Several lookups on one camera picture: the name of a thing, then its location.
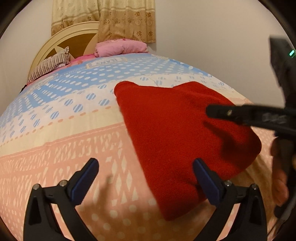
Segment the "brown floral curtain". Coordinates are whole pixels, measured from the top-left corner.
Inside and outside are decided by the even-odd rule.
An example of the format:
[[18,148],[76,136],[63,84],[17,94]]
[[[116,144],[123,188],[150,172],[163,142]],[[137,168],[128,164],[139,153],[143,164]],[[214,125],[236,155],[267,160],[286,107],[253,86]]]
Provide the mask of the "brown floral curtain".
[[98,0],[53,0],[52,35],[75,23],[99,20]]
[[155,0],[98,0],[98,42],[134,39],[155,43]]

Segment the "bedspread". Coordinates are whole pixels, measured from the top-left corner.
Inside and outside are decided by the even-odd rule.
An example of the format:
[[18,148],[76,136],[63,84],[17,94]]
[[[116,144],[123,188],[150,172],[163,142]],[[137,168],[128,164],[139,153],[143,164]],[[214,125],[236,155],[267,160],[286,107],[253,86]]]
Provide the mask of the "bedspread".
[[[40,78],[0,117],[0,215],[19,241],[33,184],[57,185],[90,157],[98,159],[100,171],[76,209],[99,241],[191,241],[210,218],[214,208],[207,201],[171,222],[161,216],[114,95],[115,85],[124,80],[161,87],[197,81],[235,104],[250,103],[208,73],[145,53],[91,59]],[[263,145],[261,154],[233,181],[258,183],[271,220],[268,149],[273,133],[254,131]],[[57,206],[53,209],[63,233],[71,239]],[[237,206],[221,237],[227,234],[236,210]]]

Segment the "silver bolt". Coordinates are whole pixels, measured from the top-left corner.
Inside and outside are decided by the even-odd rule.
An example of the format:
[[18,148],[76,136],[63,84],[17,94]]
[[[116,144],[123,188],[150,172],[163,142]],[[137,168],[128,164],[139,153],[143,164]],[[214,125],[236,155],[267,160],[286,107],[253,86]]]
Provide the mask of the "silver bolt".
[[34,190],[37,190],[38,188],[39,188],[39,184],[38,183],[33,186],[33,189]]
[[67,180],[61,180],[61,181],[59,182],[59,185],[62,186],[62,187],[64,187],[64,186],[67,185],[67,183],[68,183]]
[[224,182],[224,184],[229,187],[232,185],[232,182],[230,180],[227,180]]
[[227,111],[227,115],[231,116],[232,115],[232,110]]
[[255,183],[254,183],[254,184],[252,184],[252,185],[251,185],[251,187],[252,187],[254,190],[257,190],[257,189],[259,188],[259,187],[258,187],[258,185],[257,185],[257,184],[255,184]]

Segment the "white wall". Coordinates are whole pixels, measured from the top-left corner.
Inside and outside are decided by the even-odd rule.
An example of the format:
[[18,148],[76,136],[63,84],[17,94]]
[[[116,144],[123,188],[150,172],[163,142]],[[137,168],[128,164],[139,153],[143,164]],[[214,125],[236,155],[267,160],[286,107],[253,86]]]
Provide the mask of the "white wall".
[[[0,113],[50,38],[52,1],[32,0],[0,39]],[[257,0],[156,0],[157,43],[149,49],[214,75],[255,103],[282,105],[269,65],[270,34],[287,37]]]

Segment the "cream headboard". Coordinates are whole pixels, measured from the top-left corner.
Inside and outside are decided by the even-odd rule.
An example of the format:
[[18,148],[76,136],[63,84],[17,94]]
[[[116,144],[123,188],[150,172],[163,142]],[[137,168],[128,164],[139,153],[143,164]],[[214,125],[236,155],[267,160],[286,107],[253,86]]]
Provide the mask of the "cream headboard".
[[90,21],[74,24],[56,33],[36,55],[29,75],[41,61],[53,56],[67,46],[69,46],[71,59],[94,53],[95,45],[98,42],[98,29],[99,22]]

